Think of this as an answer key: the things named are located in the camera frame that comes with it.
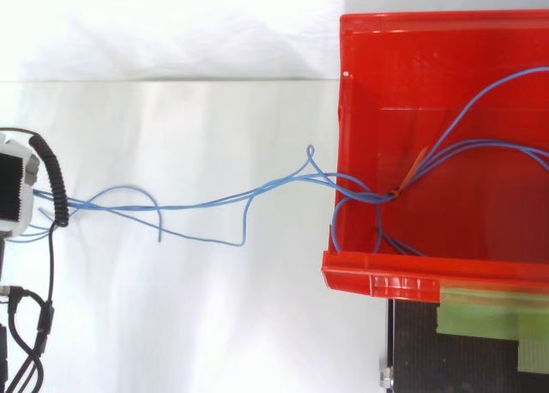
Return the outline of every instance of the black grille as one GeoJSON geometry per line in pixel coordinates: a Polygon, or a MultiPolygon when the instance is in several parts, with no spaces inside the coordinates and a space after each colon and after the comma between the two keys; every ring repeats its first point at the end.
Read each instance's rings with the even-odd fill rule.
{"type": "Polygon", "coordinates": [[[23,159],[0,154],[0,220],[19,221],[23,159]]]}

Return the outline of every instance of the cable tie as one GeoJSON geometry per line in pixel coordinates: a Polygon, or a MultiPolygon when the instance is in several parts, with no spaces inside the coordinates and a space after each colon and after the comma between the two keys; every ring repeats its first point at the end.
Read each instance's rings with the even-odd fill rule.
{"type": "Polygon", "coordinates": [[[390,193],[395,196],[395,198],[398,198],[398,196],[402,193],[402,191],[406,188],[412,177],[415,175],[415,173],[418,171],[418,167],[421,164],[421,161],[425,157],[425,154],[427,153],[428,147],[424,147],[423,150],[421,150],[418,154],[418,157],[415,159],[415,162],[413,163],[412,167],[410,167],[410,170],[408,171],[408,174],[402,180],[401,185],[398,189],[391,190],[390,193]]]}

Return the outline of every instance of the white wall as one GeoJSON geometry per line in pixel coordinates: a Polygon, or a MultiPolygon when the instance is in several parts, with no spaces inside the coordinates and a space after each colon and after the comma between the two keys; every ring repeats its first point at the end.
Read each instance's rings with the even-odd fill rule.
{"type": "Polygon", "coordinates": [[[349,12],[547,0],[0,0],[0,80],[337,78],[349,12]]]}

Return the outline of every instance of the tangled blue wire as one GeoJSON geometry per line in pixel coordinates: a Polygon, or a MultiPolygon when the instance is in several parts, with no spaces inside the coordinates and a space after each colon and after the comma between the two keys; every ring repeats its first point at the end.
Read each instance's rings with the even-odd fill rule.
{"type": "MultiPolygon", "coordinates": [[[[443,141],[448,137],[448,135],[451,133],[451,131],[459,124],[459,122],[463,119],[463,117],[467,114],[469,109],[476,103],[481,97],[483,97],[488,92],[492,91],[494,88],[509,82],[511,80],[514,80],[521,76],[526,76],[534,73],[541,73],[541,72],[549,72],[549,67],[536,67],[528,70],[519,71],[515,74],[512,74],[510,76],[506,76],[505,78],[502,78],[501,80],[498,80],[488,87],[484,88],[482,91],[480,91],[478,94],[476,94],[463,108],[463,110],[459,113],[459,115],[456,117],[456,119],[452,122],[452,124],[446,129],[446,131],[442,134],[442,136],[435,142],[433,147],[429,150],[427,155],[423,158],[423,160],[419,163],[415,173],[413,174],[410,181],[402,187],[402,190],[405,190],[409,185],[412,183],[415,183],[420,178],[424,177],[428,172],[433,170],[434,168],[442,165],[446,160],[450,159],[451,157],[455,156],[456,154],[460,154],[464,151],[468,151],[473,148],[510,148],[514,150],[518,150],[532,158],[533,160],[537,161],[547,172],[549,172],[549,165],[547,164],[547,158],[549,158],[549,152],[542,150],[540,148],[534,148],[529,147],[526,145],[522,145],[519,143],[514,142],[507,142],[503,140],[498,139],[489,139],[489,138],[481,138],[481,139],[468,139],[460,142],[456,142],[454,144],[449,145],[446,148],[440,149],[443,141]]],[[[119,215],[121,217],[124,217],[126,219],[130,219],[133,221],[137,221],[139,223],[142,223],[148,227],[152,227],[158,230],[158,240],[159,242],[162,240],[162,234],[171,234],[174,236],[181,237],[183,239],[191,239],[191,240],[198,240],[203,242],[210,242],[210,243],[218,243],[222,245],[231,245],[231,246],[242,246],[246,242],[246,234],[247,234],[247,220],[248,220],[248,212],[250,210],[251,203],[253,200],[260,196],[261,194],[264,194],[268,191],[277,189],[281,187],[282,185],[293,183],[293,182],[306,182],[306,183],[314,183],[319,184],[325,187],[332,188],[334,190],[339,191],[344,197],[337,203],[335,206],[334,214],[332,217],[332,241],[334,243],[335,249],[337,251],[341,251],[341,246],[339,244],[339,241],[337,239],[337,218],[338,214],[341,211],[341,208],[348,203],[351,200],[361,202],[361,203],[368,203],[374,206],[376,210],[376,216],[377,216],[377,240],[376,244],[374,246],[373,252],[378,252],[383,240],[385,240],[387,243],[389,243],[395,250],[399,251],[401,254],[413,254],[416,256],[424,256],[423,253],[420,251],[415,250],[413,247],[406,245],[402,243],[401,241],[391,238],[384,230],[383,230],[383,223],[382,223],[382,216],[381,216],[381,205],[384,203],[391,202],[396,199],[396,195],[394,192],[387,192],[384,194],[378,194],[375,192],[372,192],[368,186],[361,180],[343,173],[338,172],[323,172],[320,167],[317,165],[317,163],[313,160],[313,154],[314,154],[314,148],[312,146],[307,147],[307,161],[295,172],[292,172],[291,174],[283,177],[278,178],[272,181],[267,182],[266,184],[257,187],[253,190],[248,190],[243,193],[235,194],[232,196],[227,196],[220,198],[218,200],[213,200],[210,202],[205,203],[198,203],[198,204],[192,204],[192,205],[169,205],[169,206],[160,206],[157,201],[154,199],[154,197],[146,192],[143,189],[131,186],[131,185],[119,185],[116,187],[111,187],[109,189],[103,190],[100,193],[96,194],[95,196],[91,197],[87,201],[82,201],[74,198],[69,199],[69,206],[73,208],[74,210],[72,213],[70,213],[70,216],[72,217],[74,214],[76,214],[80,210],[88,210],[88,211],[107,211],[109,213],[119,215]],[[315,172],[313,173],[307,173],[303,174],[304,170],[311,166],[315,172]],[[359,188],[358,191],[349,190],[347,188],[341,187],[338,185],[334,178],[342,178],[346,180],[350,180],[354,184],[357,185],[359,188]],[[137,205],[127,205],[127,206],[101,206],[99,204],[94,203],[98,198],[102,197],[103,195],[115,191],[115,190],[135,190],[146,197],[151,201],[151,205],[148,206],[137,206],[137,205]],[[226,206],[229,204],[234,203],[240,203],[245,202],[244,211],[242,214],[242,238],[238,242],[230,242],[220,239],[208,239],[208,238],[201,238],[196,236],[190,236],[178,232],[174,232],[172,230],[168,230],[164,228],[163,226],[163,220],[162,220],[162,211],[177,211],[177,210],[189,210],[189,209],[207,209],[212,207],[219,207],[219,206],[226,206]],[[146,212],[146,211],[154,211],[158,214],[159,222],[158,225],[154,223],[150,223],[148,221],[141,220],[133,215],[128,215],[126,213],[136,213],[136,212],[146,212]]],[[[45,200],[52,200],[51,193],[42,191],[42,190],[35,190],[34,195],[39,198],[43,198],[45,200]]],[[[42,214],[49,218],[51,221],[51,217],[43,210],[40,210],[42,214]]],[[[46,227],[39,227],[35,225],[31,225],[32,228],[38,230],[37,233],[26,233],[22,234],[21,237],[23,239],[14,239],[11,240],[16,243],[32,243],[34,241],[45,239],[48,235],[49,228],[46,227]]]]}

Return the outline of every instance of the red storage crate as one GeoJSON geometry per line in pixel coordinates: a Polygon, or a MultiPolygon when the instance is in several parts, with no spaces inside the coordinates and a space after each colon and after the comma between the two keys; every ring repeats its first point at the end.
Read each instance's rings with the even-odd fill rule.
{"type": "MultiPolygon", "coordinates": [[[[549,11],[343,16],[338,171],[393,190],[480,90],[540,66],[549,66],[549,11]]],[[[492,90],[441,148],[483,137],[549,150],[549,73],[492,90]]],[[[341,251],[330,240],[324,252],[329,287],[433,302],[441,285],[549,293],[549,173],[521,152],[458,154],[382,214],[391,237],[427,257],[386,242],[372,254],[374,208],[350,201],[337,221],[341,251]]]]}

